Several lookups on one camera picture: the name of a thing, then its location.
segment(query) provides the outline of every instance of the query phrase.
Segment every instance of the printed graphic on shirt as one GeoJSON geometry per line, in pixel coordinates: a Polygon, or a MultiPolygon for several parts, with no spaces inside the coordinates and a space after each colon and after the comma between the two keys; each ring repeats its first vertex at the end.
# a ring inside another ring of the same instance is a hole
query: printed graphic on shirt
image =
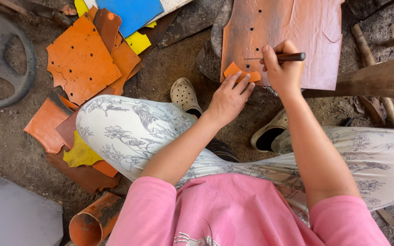
{"type": "Polygon", "coordinates": [[[180,236],[174,238],[174,243],[186,243],[186,246],[220,246],[216,241],[212,240],[210,236],[195,240],[189,238],[189,235],[183,232],[179,232],[179,235],[180,236]]]}

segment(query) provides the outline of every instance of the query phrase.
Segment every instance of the wooden handle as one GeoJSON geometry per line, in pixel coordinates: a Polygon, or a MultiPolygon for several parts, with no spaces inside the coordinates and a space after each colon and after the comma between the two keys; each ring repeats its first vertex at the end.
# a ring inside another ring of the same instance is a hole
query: wooden handle
{"type": "Polygon", "coordinates": [[[288,54],[276,54],[278,61],[304,61],[305,53],[288,53],[288,54]]]}

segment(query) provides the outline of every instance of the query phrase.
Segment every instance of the floral print pants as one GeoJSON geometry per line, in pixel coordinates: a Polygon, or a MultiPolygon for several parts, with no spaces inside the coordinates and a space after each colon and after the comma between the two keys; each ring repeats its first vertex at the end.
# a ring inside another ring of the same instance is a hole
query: floral print pants
{"type": "MultiPolygon", "coordinates": [[[[80,109],[76,124],[93,150],[134,181],[157,151],[195,121],[176,103],[101,95],[80,109]]],[[[346,161],[369,210],[394,204],[394,130],[335,126],[323,126],[323,130],[346,161]]],[[[194,178],[225,172],[267,179],[307,222],[305,189],[289,131],[279,135],[271,147],[279,156],[249,163],[224,161],[204,149],[176,187],[194,178]]]]}

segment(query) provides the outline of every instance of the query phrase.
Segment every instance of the black sock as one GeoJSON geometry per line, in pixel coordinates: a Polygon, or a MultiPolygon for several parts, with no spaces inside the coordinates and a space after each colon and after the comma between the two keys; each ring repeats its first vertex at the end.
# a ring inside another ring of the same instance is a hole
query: black sock
{"type": "Polygon", "coordinates": [[[264,132],[261,137],[256,141],[256,148],[259,150],[273,151],[271,149],[271,143],[275,138],[284,132],[285,129],[282,128],[273,128],[264,132]]]}
{"type": "Polygon", "coordinates": [[[201,116],[201,113],[197,109],[188,109],[186,113],[197,116],[197,119],[200,119],[201,116]]]}

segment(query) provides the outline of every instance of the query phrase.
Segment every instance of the person's right hand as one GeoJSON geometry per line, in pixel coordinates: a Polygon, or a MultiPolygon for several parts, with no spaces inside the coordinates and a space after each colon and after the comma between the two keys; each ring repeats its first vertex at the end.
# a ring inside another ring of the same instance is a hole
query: person's right hand
{"type": "Polygon", "coordinates": [[[298,94],[304,62],[285,61],[280,64],[276,57],[276,54],[298,53],[299,51],[293,42],[286,39],[274,50],[270,45],[265,45],[261,50],[264,58],[260,60],[260,63],[264,64],[262,70],[267,72],[268,81],[279,97],[282,98],[293,93],[298,94]]]}

